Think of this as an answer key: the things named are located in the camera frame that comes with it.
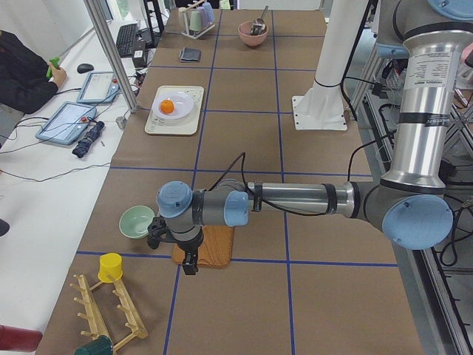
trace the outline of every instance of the orange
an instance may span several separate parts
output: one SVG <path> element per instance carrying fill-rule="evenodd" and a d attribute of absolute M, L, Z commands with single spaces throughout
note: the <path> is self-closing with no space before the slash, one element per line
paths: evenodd
<path fill-rule="evenodd" d="M 172 113 L 174 111 L 174 102 L 171 100 L 162 100 L 160 110 L 162 113 Z"/>

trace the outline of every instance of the red cylinder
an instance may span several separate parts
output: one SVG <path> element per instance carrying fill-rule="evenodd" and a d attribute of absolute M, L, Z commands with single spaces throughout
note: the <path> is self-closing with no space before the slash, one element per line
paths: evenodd
<path fill-rule="evenodd" d="M 0 325 L 0 350 L 31 352 L 36 350 L 42 337 L 40 331 Z"/>

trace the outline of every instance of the person's hand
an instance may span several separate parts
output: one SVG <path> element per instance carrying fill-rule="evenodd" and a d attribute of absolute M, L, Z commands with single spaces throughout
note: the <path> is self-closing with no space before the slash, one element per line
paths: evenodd
<path fill-rule="evenodd" d="M 54 65 L 52 65 L 52 63 L 50 63 L 50 68 L 52 73 L 52 82 L 54 82 L 54 84 L 56 84 L 58 87 L 61 87 L 61 85 L 67 78 L 66 70 L 61 67 L 59 67 L 59 69 L 56 69 L 54 68 Z"/>

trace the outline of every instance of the terracotta bowl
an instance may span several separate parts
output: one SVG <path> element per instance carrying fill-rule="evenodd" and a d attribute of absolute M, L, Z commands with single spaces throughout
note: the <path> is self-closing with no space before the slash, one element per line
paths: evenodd
<path fill-rule="evenodd" d="M 243 22 L 241 25 L 238 26 L 238 34 L 239 37 L 242 39 L 243 43 L 245 43 L 249 47 L 258 47 L 261 43 L 263 43 L 268 37 L 268 26 L 266 25 L 265 30 L 261 35 L 250 35 L 252 21 Z"/>

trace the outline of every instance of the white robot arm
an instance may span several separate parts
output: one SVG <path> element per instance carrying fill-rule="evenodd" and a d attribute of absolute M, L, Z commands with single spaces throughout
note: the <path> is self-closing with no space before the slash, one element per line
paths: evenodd
<path fill-rule="evenodd" d="M 356 2 L 365 7 L 368 3 Z M 186 252 L 185 273 L 195 274 L 197 248 L 203 240 L 201 226 L 243 226 L 248 222 L 251 201 L 254 211 L 260 210 L 263 202 L 306 214 L 339 213 L 366 220 L 408 249 L 439 243 L 448 235 L 453 216 L 442 198 L 445 186 L 438 169 L 460 56 L 473 42 L 472 22 L 469 0 L 382 1 L 378 42 L 392 52 L 399 51 L 402 44 L 409 52 L 409 66 L 391 169 L 379 185 L 224 180 L 212 191 L 193 192 L 184 183 L 173 181 L 158 192 L 161 217 L 149 227 L 150 246 L 157 247 L 160 241 L 177 243 Z M 330 27 L 337 24 L 336 18 L 330 20 L 325 41 L 333 32 Z"/>

